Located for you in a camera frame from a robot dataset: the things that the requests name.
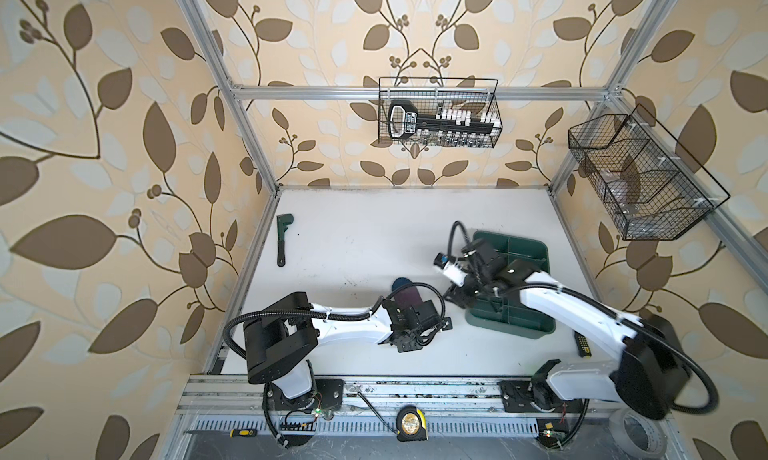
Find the green divided organizer tray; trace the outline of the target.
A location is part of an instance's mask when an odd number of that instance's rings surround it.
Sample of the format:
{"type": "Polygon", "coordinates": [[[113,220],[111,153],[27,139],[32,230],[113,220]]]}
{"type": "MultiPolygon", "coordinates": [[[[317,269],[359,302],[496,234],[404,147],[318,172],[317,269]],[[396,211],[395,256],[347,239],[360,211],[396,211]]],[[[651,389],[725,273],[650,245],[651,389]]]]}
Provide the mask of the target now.
{"type": "Polygon", "coordinates": [[[473,297],[465,313],[468,324],[517,337],[538,340],[556,330],[555,320],[522,304],[516,288],[534,273],[548,273],[547,246],[522,237],[478,230],[473,234],[491,247],[495,255],[485,270],[492,274],[490,285],[473,297]]]}

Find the purple striped sock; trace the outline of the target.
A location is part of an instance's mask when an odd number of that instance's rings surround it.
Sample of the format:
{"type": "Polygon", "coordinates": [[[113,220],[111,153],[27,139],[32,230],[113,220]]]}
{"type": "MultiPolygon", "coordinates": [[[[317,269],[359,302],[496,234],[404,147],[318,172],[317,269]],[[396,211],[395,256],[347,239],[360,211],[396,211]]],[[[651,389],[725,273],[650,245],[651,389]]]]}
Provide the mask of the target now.
{"type": "Polygon", "coordinates": [[[411,287],[412,281],[400,277],[392,284],[393,300],[398,308],[408,309],[417,307],[423,303],[421,295],[416,287],[411,287]]]}

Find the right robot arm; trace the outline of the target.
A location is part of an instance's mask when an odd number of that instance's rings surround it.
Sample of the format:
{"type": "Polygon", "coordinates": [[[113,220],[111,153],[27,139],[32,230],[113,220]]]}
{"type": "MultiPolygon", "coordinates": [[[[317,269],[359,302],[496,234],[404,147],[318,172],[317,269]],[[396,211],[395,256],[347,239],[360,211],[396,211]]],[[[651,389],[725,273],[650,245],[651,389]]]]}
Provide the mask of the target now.
{"type": "Polygon", "coordinates": [[[529,383],[530,399],[541,410],[571,400],[601,400],[661,420],[671,411],[705,415],[719,406],[714,381],[684,352],[674,327],[661,316],[642,318],[604,305],[564,286],[534,262],[503,258],[483,239],[457,256],[438,254],[434,265],[452,283],[454,303],[516,300],[607,355],[603,362],[546,361],[529,383]]]}

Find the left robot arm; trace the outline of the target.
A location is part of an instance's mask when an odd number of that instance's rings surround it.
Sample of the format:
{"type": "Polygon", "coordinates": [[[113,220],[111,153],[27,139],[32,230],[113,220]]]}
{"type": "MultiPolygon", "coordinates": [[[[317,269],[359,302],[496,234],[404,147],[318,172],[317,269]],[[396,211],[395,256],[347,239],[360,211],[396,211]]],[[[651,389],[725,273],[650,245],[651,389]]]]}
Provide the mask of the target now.
{"type": "Polygon", "coordinates": [[[359,342],[418,351],[453,328],[446,301],[423,282],[407,282],[367,308],[334,308],[294,292],[269,307],[242,314],[224,327],[222,339],[246,362],[252,385],[272,384],[294,400],[316,391],[309,354],[324,345],[359,342]]]}

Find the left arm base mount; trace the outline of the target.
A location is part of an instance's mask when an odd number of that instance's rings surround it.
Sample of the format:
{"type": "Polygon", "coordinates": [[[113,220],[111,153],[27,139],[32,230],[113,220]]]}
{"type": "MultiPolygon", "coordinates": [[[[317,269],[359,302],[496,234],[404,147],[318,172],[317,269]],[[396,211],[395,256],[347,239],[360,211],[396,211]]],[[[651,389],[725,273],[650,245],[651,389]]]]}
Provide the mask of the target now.
{"type": "Polygon", "coordinates": [[[316,433],[320,420],[331,420],[341,408],[345,382],[338,378],[316,380],[309,392],[289,399],[274,383],[263,389],[262,413],[265,424],[280,447],[306,444],[316,433]]]}

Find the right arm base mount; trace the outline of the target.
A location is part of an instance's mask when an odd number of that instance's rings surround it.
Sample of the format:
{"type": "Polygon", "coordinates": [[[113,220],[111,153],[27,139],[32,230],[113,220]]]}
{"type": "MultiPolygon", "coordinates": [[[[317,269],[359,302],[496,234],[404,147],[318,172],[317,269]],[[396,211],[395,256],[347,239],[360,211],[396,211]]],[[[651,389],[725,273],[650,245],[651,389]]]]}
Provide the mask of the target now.
{"type": "Polygon", "coordinates": [[[498,386],[506,413],[543,415],[537,419],[536,441],[545,450],[568,447],[585,422],[589,400],[560,399],[545,383],[505,380],[498,386]]]}

